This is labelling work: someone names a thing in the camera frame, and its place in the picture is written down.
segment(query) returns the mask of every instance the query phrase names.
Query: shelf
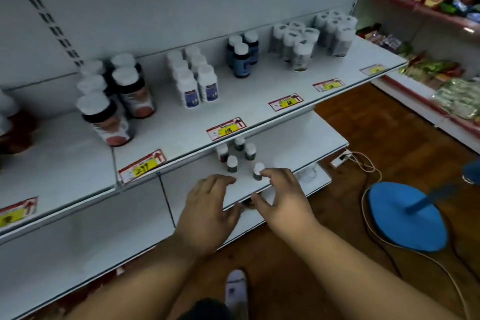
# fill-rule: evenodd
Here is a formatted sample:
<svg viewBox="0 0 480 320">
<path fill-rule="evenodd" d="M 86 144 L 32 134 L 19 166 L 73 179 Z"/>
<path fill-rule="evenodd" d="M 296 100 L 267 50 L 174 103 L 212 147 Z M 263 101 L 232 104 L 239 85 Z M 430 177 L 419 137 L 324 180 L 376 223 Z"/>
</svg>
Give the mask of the shelf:
<svg viewBox="0 0 480 320">
<path fill-rule="evenodd" d="M 1 157 L 0 208 L 32 197 L 38 203 L 34 214 L 0 228 L 0 236 L 111 193 L 115 186 L 111 149 L 80 114 L 43 121 L 32 147 Z"/>
<path fill-rule="evenodd" d="M 123 147 L 114 148 L 117 170 L 158 149 L 167 158 L 163 166 L 166 167 L 218 144 L 221 139 L 212 141 L 207 129 L 240 117 L 247 128 L 236 134 L 252 131 L 378 75 L 367 76 L 360 71 L 363 68 L 382 64 L 390 70 L 405 62 L 403 58 L 357 37 L 344 58 L 331 58 L 324 50 L 318 50 L 308 70 L 301 73 L 292 72 L 279 58 L 269 54 L 260 56 L 251 75 L 245 79 L 235 78 L 227 66 L 216 68 L 219 100 L 211 104 L 203 103 L 195 109 L 183 108 L 172 84 L 154 87 L 158 111 L 148 119 L 136 121 L 135 138 Z M 335 78 L 341 79 L 345 86 L 324 92 L 313 87 L 315 83 Z M 280 111 L 274 111 L 268 105 L 293 93 L 298 94 L 303 102 Z M 225 139 L 231 139 L 234 135 L 228 135 Z"/>
<path fill-rule="evenodd" d="M 325 120 L 314 111 L 308 112 L 285 123 L 276 125 L 247 139 L 257 147 L 255 161 L 248 161 L 241 153 L 230 147 L 230 153 L 238 160 L 238 171 L 228 173 L 215 152 L 182 167 L 161 175 L 165 195 L 170 204 L 173 220 L 177 222 L 182 213 L 188 192 L 198 180 L 213 174 L 231 175 L 237 182 L 230 185 L 225 194 L 223 207 L 228 208 L 237 201 L 270 187 L 270 181 L 253 178 L 253 167 L 262 162 L 265 167 L 283 167 L 298 171 L 323 157 L 348 145 Z"/>
<path fill-rule="evenodd" d="M 0 320 L 63 297 L 173 230 L 160 181 L 151 180 L 0 245 Z"/>
<path fill-rule="evenodd" d="M 321 166 L 318 165 L 318 163 L 315 162 L 310 166 L 315 170 L 316 176 L 314 178 L 306 180 L 302 179 L 298 173 L 295 174 L 299 179 L 300 186 L 306 196 L 312 195 L 332 182 L 332 178 Z M 273 204 L 275 198 L 275 190 L 273 187 L 267 188 L 261 193 L 261 195 L 269 204 Z M 261 225 L 263 222 L 264 219 L 257 210 L 246 209 L 241 214 L 237 226 L 233 229 L 233 232 L 226 240 L 225 245 Z"/>
<path fill-rule="evenodd" d="M 389 78 L 389 76 L 378 78 L 371 83 L 421 117 L 427 119 L 435 127 L 443 130 L 475 152 L 480 153 L 480 128 L 474 126 L 471 122 L 455 116 L 449 116 L 446 111 L 431 101 L 422 98 L 420 94 L 402 86 L 397 80 Z"/>
<path fill-rule="evenodd" d="M 417 3 L 412 0 L 390 0 L 396 5 L 405 8 L 405 9 L 410 9 L 415 13 L 420 13 L 424 15 L 428 15 L 432 18 L 435 18 L 437 20 L 442 20 L 444 22 L 453 24 L 457 27 L 461 28 L 469 28 L 473 30 L 474 32 L 480 31 L 480 24 L 473 22 L 467 18 L 463 18 L 460 16 L 455 16 L 455 15 L 448 15 L 444 14 L 441 12 L 438 12 L 432 8 L 428 8 L 426 6 L 421 5 L 420 3 Z"/>
</svg>

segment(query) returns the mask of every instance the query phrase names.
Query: wooden floor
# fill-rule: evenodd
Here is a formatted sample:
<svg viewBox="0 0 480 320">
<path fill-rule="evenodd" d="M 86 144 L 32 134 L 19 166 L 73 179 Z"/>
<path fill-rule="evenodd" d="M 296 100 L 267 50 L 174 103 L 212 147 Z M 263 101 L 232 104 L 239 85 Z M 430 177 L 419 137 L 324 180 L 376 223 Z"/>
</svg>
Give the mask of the wooden floor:
<svg viewBox="0 0 480 320">
<path fill-rule="evenodd" d="M 316 112 L 350 142 L 352 151 L 365 153 L 385 181 L 429 191 L 461 175 L 461 167 L 477 155 L 436 130 L 371 84 L 331 98 Z M 390 259 L 366 234 L 359 198 L 367 178 L 353 162 L 329 168 L 332 184 L 311 197 L 316 217 L 348 243 L 385 268 Z M 451 238 L 462 260 L 480 275 L 480 188 L 469 187 L 440 206 L 451 222 Z M 448 276 L 435 263 L 408 250 L 388 247 L 404 280 L 464 317 L 459 297 Z M 480 319 L 480 284 L 452 247 L 434 253 L 454 276 L 468 303 L 471 320 Z M 223 301 L 225 279 L 235 268 L 249 279 L 251 320 L 342 319 L 335 305 L 302 261 L 268 228 L 253 230 L 211 257 L 181 293 L 170 319 L 176 319 L 198 299 Z"/>
</svg>

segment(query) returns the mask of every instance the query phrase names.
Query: forearm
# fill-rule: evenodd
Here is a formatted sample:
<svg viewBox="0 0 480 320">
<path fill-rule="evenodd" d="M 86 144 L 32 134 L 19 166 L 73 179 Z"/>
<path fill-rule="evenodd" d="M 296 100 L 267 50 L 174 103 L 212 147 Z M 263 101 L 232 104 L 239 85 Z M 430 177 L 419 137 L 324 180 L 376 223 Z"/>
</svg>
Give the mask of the forearm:
<svg viewBox="0 0 480 320">
<path fill-rule="evenodd" d="M 347 319 L 459 319 L 317 222 L 289 242 Z"/>
<path fill-rule="evenodd" d="M 131 272 L 90 296 L 68 320 L 161 320 L 199 261 L 175 235 L 159 243 Z"/>
</svg>

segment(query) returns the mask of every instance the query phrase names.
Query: person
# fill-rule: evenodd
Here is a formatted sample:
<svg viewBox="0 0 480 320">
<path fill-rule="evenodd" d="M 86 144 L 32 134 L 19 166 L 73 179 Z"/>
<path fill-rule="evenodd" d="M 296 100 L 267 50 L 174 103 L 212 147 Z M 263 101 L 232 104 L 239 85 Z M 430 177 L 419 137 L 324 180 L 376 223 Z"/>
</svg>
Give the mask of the person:
<svg viewBox="0 0 480 320">
<path fill-rule="evenodd" d="M 308 265 L 346 319 L 459 319 L 322 226 L 290 170 L 270 168 L 261 175 L 270 178 L 276 195 L 270 205 L 252 194 L 254 207 Z M 220 174 L 200 180 L 188 194 L 175 232 L 145 255 L 137 269 L 78 305 L 68 320 L 166 319 L 195 267 L 236 226 L 241 204 L 222 210 L 227 186 L 234 183 L 235 178 Z M 246 320 L 244 274 L 234 271 L 231 276 L 225 305 L 203 300 L 180 319 Z"/>
</svg>

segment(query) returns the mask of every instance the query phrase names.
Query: price tag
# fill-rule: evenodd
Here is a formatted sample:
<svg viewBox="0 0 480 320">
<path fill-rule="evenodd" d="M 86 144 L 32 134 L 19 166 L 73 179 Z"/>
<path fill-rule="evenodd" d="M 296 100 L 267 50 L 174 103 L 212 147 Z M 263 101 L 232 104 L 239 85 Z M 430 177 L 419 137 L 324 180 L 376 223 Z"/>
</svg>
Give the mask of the price tag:
<svg viewBox="0 0 480 320">
<path fill-rule="evenodd" d="M 345 86 L 345 83 L 338 78 L 334 78 L 333 80 L 322 81 L 313 85 L 313 87 L 317 89 L 319 92 L 326 92 L 328 90 L 336 89 L 341 86 Z"/>
<path fill-rule="evenodd" d="M 223 124 L 214 126 L 207 130 L 207 134 L 212 141 L 216 141 L 220 138 L 223 138 L 237 130 L 244 129 L 247 127 L 247 124 L 243 122 L 243 120 L 238 117 Z"/>
<path fill-rule="evenodd" d="M 147 172 L 152 171 L 166 160 L 167 159 L 162 150 L 157 149 L 155 152 L 152 152 L 134 163 L 129 164 L 127 167 L 122 168 L 119 170 L 118 175 L 120 176 L 122 183 L 126 184 L 145 175 Z"/>
<path fill-rule="evenodd" d="M 367 76 L 372 76 L 372 75 L 376 75 L 382 71 L 385 71 L 387 70 L 387 68 L 385 66 L 383 66 L 382 64 L 373 64 L 371 66 L 368 66 L 366 68 L 362 68 L 360 70 L 360 72 L 362 74 L 365 74 Z"/>
<path fill-rule="evenodd" d="M 0 209 L 0 228 L 15 223 L 35 213 L 37 210 L 37 202 L 38 197 L 31 197 L 27 200 Z"/>
<path fill-rule="evenodd" d="M 292 95 L 285 96 L 284 98 L 279 98 L 278 100 L 269 102 L 268 105 L 270 105 L 274 111 L 278 112 L 279 110 L 288 108 L 292 105 L 302 103 L 302 102 L 303 102 L 303 99 L 300 96 L 298 96 L 298 94 L 292 94 Z"/>
</svg>

